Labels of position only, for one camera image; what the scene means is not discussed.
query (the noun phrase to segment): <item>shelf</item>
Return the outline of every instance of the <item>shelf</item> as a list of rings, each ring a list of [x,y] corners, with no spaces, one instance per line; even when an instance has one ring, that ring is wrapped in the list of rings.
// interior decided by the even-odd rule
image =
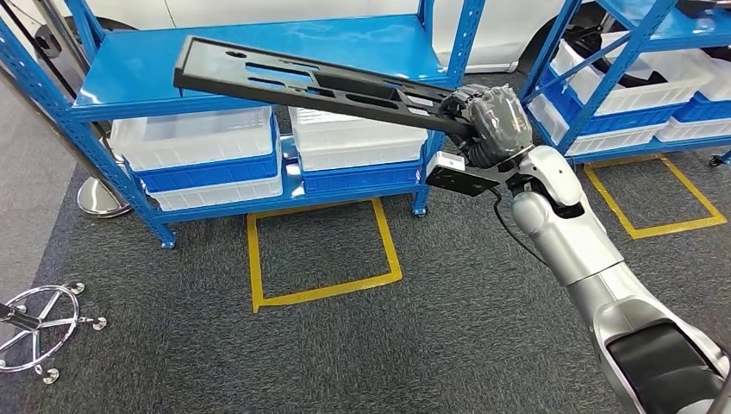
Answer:
[[[598,153],[571,155],[566,157],[576,164],[582,164],[591,161],[613,160],[617,158],[632,157],[643,154],[664,154],[676,151],[687,151],[703,147],[719,147],[731,144],[731,135],[717,136],[713,138],[703,138],[699,140],[685,140],[675,142],[662,142],[656,137],[647,144],[633,145],[632,147],[624,147],[618,149],[610,149],[609,151],[600,151]]]
[[[161,223],[183,222],[221,216],[232,216],[260,211],[289,209],[316,204],[330,204],[374,197],[395,196],[417,192],[424,185],[382,185],[359,190],[328,191],[305,194],[299,165],[296,161],[282,166],[284,192],[279,197],[261,198],[240,203],[218,204],[187,210],[160,211],[157,220]]]
[[[197,35],[444,84],[447,72],[415,15],[173,28],[107,34],[71,112],[84,121],[258,106],[172,86],[186,36]]]
[[[654,4],[654,0],[597,0],[628,30],[637,28]],[[731,12],[716,10],[691,19],[673,8],[642,50],[690,49],[731,44]]]

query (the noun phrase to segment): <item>chair caster wheel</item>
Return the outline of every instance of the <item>chair caster wheel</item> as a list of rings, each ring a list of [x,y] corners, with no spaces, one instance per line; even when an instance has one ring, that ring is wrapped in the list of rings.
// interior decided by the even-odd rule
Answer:
[[[94,330],[102,330],[106,326],[107,326],[107,318],[106,317],[98,317],[97,318],[97,321],[91,325],[91,327]]]
[[[81,292],[86,289],[86,285],[81,282],[72,282],[66,285],[66,288],[68,288],[68,290],[70,290],[74,295],[80,295]]]
[[[721,156],[714,155],[714,156],[710,157],[709,166],[720,166],[722,164],[723,164],[723,160],[721,159]]]
[[[51,385],[59,378],[59,370],[51,368],[46,371],[47,376],[43,377],[43,384]]]

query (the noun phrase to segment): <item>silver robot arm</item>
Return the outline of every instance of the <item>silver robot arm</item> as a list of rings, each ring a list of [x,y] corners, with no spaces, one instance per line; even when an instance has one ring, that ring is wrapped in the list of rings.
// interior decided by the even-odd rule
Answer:
[[[512,191],[515,222],[569,293],[625,409],[731,414],[725,404],[728,357],[634,276],[564,157],[552,147],[533,146],[513,91],[468,85],[443,107],[474,124],[480,136],[450,138],[469,165],[489,169],[494,183],[505,182]],[[439,175],[434,164],[428,174]],[[464,171],[453,160],[448,168],[449,183]]]

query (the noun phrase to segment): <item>blue plastic crate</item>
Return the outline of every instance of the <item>blue plastic crate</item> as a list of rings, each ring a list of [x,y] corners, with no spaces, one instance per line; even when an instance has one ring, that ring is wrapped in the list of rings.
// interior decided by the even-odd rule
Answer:
[[[356,166],[322,171],[302,171],[307,193],[356,190],[383,185],[407,185],[418,182],[421,160]]]
[[[256,157],[239,158],[194,164],[189,166],[172,166],[155,170],[132,171],[138,179],[145,182],[147,192],[181,190],[184,188],[200,187],[248,181],[251,179],[269,179],[278,173],[277,145],[279,136],[277,120],[272,113],[270,118],[272,127],[272,153]]]
[[[549,66],[543,73],[539,87],[543,87],[543,85],[548,84],[548,82],[551,82],[557,77],[556,72]],[[566,123],[571,124],[574,117],[584,107],[584,103],[581,102],[576,92],[570,86],[566,87],[564,91],[565,85],[565,82],[556,82],[545,88],[543,94],[559,110]],[[616,114],[594,116],[584,125],[580,134],[593,135],[601,134],[602,132],[658,125],[668,122],[673,113],[682,107],[682,103],[677,103],[674,105],[648,108],[646,110],[629,110]]]
[[[731,101],[711,101],[701,92],[696,92],[690,102],[677,110],[673,116],[680,122],[731,118]]]

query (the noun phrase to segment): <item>stanchion base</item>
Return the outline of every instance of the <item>stanchion base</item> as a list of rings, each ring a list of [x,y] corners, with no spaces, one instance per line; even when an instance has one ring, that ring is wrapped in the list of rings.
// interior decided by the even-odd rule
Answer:
[[[98,179],[89,177],[78,189],[76,202],[79,209],[95,218],[111,218],[132,210],[125,200],[109,191]]]

